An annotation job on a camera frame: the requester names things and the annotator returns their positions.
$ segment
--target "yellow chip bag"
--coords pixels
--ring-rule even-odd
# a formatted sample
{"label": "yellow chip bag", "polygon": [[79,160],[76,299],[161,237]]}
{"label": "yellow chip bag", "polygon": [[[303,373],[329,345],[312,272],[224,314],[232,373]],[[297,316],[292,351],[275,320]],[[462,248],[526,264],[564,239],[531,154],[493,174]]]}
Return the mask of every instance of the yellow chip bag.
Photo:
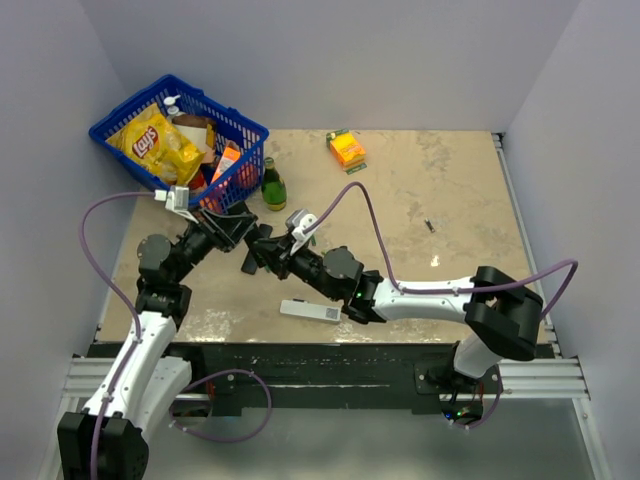
{"label": "yellow chip bag", "polygon": [[187,185],[204,157],[204,152],[167,121],[157,103],[145,108],[107,143],[169,185]]}

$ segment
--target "white rectangular object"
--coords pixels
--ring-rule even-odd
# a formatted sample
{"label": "white rectangular object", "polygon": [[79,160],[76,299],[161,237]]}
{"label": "white rectangular object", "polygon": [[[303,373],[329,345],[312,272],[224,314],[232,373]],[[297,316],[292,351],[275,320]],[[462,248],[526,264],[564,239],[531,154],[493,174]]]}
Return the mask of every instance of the white rectangular object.
{"label": "white rectangular object", "polygon": [[340,309],[299,300],[283,300],[280,313],[295,317],[313,318],[328,323],[340,323]]}

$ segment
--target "plastic basket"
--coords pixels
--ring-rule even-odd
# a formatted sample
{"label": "plastic basket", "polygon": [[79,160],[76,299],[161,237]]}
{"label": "plastic basket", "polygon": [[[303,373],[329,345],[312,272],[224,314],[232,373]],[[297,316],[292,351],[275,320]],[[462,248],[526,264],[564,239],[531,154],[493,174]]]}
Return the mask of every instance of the plastic basket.
{"label": "plastic basket", "polygon": [[[154,102],[166,115],[167,112],[162,101],[167,96],[175,95],[180,95],[176,103],[183,112],[209,116],[216,121],[218,124],[216,132],[217,155],[222,153],[227,140],[234,141],[240,147],[242,154],[240,159],[215,183],[210,184],[206,191],[189,201],[190,206],[200,204],[219,213],[226,212],[228,207],[245,200],[262,183],[263,144],[269,136],[269,130],[249,120],[237,110],[223,107],[211,100],[202,90],[192,87],[178,77],[165,75],[113,109],[109,115],[89,129],[89,136],[109,150],[131,176],[146,188],[149,190],[168,190],[169,185],[132,161],[120,150],[109,145],[106,140]],[[205,177],[209,176],[207,182],[210,182],[213,171],[205,171],[204,173]]]}

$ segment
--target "white wall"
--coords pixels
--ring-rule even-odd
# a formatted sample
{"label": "white wall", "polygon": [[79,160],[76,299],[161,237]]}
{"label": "white wall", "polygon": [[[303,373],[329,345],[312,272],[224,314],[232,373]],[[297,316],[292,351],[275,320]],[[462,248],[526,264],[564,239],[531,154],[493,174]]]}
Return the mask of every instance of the white wall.
{"label": "white wall", "polygon": [[[106,293],[78,221],[133,185],[87,135],[124,91],[76,0],[1,2],[0,65],[0,478],[31,479],[71,354],[86,350]],[[105,206],[91,222],[108,269],[130,207]]]}
{"label": "white wall", "polygon": [[640,467],[639,18],[636,0],[583,0],[505,138],[538,266],[581,261],[554,323],[620,480]]}
{"label": "white wall", "polygon": [[173,72],[269,128],[504,131],[579,0],[81,0],[129,92]]}

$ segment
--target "beige table surface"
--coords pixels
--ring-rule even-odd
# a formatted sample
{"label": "beige table surface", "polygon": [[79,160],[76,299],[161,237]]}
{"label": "beige table surface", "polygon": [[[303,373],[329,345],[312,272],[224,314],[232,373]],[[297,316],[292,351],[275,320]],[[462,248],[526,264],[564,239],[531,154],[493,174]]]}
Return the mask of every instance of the beige table surface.
{"label": "beige table surface", "polygon": [[[298,208],[319,216],[350,181],[367,186],[389,250],[396,278],[435,281],[473,275],[492,265],[515,278],[529,274],[509,193],[488,132],[360,131],[368,168],[344,173],[325,147],[325,132],[275,130],[265,144],[287,184],[281,212],[269,211],[260,193],[247,202],[261,222],[284,233],[284,221]],[[429,218],[436,233],[430,233]],[[152,233],[174,239],[185,220],[148,198],[138,200],[122,246],[115,282],[136,295],[136,248]],[[315,250],[347,245],[366,269],[384,262],[362,194],[349,192],[316,234]],[[454,342],[468,327],[436,320],[407,319],[359,325],[343,316],[339,325],[285,316],[282,299],[330,305],[299,279],[279,281],[259,270],[240,271],[247,248],[212,252],[185,279],[193,290],[189,313],[176,341],[189,342]],[[121,341],[131,319],[110,295],[98,340]]]}

